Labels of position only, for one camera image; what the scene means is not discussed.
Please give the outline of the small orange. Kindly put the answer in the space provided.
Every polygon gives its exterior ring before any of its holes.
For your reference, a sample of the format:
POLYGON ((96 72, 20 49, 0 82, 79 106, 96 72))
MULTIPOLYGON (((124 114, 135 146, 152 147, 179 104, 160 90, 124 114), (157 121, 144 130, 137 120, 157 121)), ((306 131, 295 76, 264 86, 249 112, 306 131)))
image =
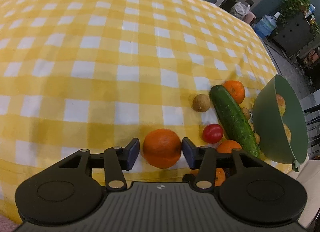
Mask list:
POLYGON ((227 153, 231 154, 233 149, 242 149, 240 144, 234 140, 225 140, 222 143, 220 143, 216 150, 218 153, 227 153))

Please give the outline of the green plastic bowl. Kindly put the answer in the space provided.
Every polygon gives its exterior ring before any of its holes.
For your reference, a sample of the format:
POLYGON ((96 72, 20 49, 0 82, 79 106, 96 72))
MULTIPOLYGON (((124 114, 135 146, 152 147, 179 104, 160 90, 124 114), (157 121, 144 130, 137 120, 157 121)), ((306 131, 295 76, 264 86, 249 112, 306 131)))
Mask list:
POLYGON ((308 154, 308 132, 304 111, 289 82, 275 75, 260 91, 253 105, 253 126, 260 136, 259 148, 264 156, 274 162, 290 164, 294 172, 300 171, 308 154), (286 111, 280 115, 276 94, 286 103, 286 111), (288 142, 283 124, 292 135, 288 142))

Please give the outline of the red tomato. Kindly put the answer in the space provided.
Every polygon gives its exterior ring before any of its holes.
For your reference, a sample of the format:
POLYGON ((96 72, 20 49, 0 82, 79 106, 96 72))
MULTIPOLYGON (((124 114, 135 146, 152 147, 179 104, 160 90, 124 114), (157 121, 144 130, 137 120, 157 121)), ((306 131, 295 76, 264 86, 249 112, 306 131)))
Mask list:
POLYGON ((219 124, 209 124, 204 128, 202 138, 204 142, 217 143, 223 138, 223 128, 219 124))

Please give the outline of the green cucumber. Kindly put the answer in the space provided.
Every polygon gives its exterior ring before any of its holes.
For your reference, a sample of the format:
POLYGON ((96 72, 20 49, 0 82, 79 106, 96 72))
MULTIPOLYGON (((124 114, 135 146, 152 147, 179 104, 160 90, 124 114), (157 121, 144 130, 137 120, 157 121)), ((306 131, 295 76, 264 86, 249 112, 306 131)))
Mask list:
POLYGON ((231 94, 224 86, 215 85, 209 97, 227 137, 238 142, 247 153, 259 158, 260 150, 253 130, 231 94))

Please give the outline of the large orange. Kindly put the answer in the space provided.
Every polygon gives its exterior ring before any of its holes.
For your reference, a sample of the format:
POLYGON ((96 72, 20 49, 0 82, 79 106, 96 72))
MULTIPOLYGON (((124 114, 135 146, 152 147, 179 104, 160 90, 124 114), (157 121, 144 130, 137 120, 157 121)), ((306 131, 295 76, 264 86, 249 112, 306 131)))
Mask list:
POLYGON ((167 169, 181 157, 181 140, 169 129, 149 132, 143 142, 143 157, 153 167, 167 169))

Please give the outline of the brown round kiwi fruit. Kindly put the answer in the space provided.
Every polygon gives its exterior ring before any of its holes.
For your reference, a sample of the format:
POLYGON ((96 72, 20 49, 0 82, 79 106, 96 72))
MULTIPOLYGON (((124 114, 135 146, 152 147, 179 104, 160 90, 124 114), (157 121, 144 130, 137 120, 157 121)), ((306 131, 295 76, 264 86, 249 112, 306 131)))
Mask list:
POLYGON ((196 112, 206 112, 210 108, 210 99, 206 94, 199 94, 193 99, 193 109, 196 112))

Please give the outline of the orange under gripper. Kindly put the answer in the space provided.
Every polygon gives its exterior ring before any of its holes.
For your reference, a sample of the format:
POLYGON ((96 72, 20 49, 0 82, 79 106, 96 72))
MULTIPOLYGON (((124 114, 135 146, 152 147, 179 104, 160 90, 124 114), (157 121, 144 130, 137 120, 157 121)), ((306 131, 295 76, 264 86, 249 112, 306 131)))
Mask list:
MULTIPOLYGON (((195 177, 199 173, 199 170, 191 170, 189 174, 194 175, 195 177)), ((216 177, 215 177, 215 186, 220 186, 226 180, 226 175, 223 168, 216 169, 216 177)))

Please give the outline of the yellow green apple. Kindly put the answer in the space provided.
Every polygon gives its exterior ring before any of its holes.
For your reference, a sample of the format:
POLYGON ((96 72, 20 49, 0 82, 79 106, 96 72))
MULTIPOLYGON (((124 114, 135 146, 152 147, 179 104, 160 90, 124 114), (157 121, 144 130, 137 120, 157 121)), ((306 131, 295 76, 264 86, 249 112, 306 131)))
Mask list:
POLYGON ((291 131, 290 131, 289 127, 286 124, 283 124, 283 127, 284 127, 284 130, 285 130, 286 138, 287 138, 288 142, 291 143, 291 140, 292 140, 291 131))

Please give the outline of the small brown longan fruit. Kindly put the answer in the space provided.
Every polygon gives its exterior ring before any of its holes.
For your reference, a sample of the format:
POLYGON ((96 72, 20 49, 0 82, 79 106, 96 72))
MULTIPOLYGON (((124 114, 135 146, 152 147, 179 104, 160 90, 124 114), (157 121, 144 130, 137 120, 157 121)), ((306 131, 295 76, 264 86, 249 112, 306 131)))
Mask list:
POLYGON ((244 114, 246 120, 250 120, 251 119, 251 113, 247 108, 242 108, 242 113, 244 114))

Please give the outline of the red yellow apple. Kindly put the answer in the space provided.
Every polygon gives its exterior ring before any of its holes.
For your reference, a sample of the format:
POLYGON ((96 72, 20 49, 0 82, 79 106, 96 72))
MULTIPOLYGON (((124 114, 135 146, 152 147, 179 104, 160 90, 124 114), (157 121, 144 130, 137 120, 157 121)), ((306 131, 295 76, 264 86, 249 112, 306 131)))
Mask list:
POLYGON ((280 113, 281 116, 283 116, 285 114, 285 111, 286 111, 285 99, 280 94, 276 94, 276 100, 277 100, 279 113, 280 113))

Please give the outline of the yellow white checkered tablecloth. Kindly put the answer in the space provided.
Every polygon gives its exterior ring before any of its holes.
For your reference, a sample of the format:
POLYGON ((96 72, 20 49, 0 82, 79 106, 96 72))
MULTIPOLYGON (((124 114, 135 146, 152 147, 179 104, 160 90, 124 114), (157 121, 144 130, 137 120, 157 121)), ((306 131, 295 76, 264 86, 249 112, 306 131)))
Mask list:
POLYGON ((202 146, 228 79, 250 108, 276 74, 253 29, 201 0, 1 0, 1 214, 29 177, 87 148, 167 128, 202 146))

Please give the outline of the dark grey drawer cabinet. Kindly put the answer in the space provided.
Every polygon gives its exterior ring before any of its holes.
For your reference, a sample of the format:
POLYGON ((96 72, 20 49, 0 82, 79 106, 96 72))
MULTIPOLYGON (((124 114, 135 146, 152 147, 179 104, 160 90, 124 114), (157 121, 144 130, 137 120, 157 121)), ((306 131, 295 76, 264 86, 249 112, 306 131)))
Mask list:
POLYGON ((278 25, 278 29, 271 40, 282 48, 287 57, 299 52, 314 38, 310 24, 303 13, 288 19, 284 27, 278 25))

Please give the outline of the pink small heater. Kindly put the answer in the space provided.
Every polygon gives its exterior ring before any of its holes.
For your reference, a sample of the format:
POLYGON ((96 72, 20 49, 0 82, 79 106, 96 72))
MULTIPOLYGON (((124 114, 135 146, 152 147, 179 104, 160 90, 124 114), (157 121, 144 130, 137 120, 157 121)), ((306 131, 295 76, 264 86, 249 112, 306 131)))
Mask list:
POLYGON ((253 14, 253 12, 249 11, 242 19, 245 23, 252 26, 256 21, 256 16, 253 14))

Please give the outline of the white plastic bag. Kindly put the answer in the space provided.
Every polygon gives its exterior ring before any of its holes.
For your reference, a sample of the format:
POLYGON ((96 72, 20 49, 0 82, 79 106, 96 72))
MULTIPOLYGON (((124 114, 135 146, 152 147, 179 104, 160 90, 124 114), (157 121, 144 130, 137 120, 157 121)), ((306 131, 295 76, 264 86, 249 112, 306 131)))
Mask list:
POLYGON ((250 8, 250 5, 244 5, 241 2, 238 2, 231 8, 229 13, 242 20, 250 12, 250 8))

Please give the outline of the green trailing ivy plant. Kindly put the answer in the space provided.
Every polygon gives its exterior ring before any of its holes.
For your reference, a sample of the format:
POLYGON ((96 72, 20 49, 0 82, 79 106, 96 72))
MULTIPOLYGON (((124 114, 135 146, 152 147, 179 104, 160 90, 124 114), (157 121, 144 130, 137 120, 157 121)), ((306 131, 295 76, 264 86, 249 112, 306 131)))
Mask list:
POLYGON ((274 34, 279 32, 287 25, 287 21, 294 18, 297 14, 303 14, 310 25, 310 33, 313 38, 319 35, 319 24, 315 19, 316 7, 311 4, 310 0, 283 0, 279 7, 280 15, 277 18, 277 27, 274 34))

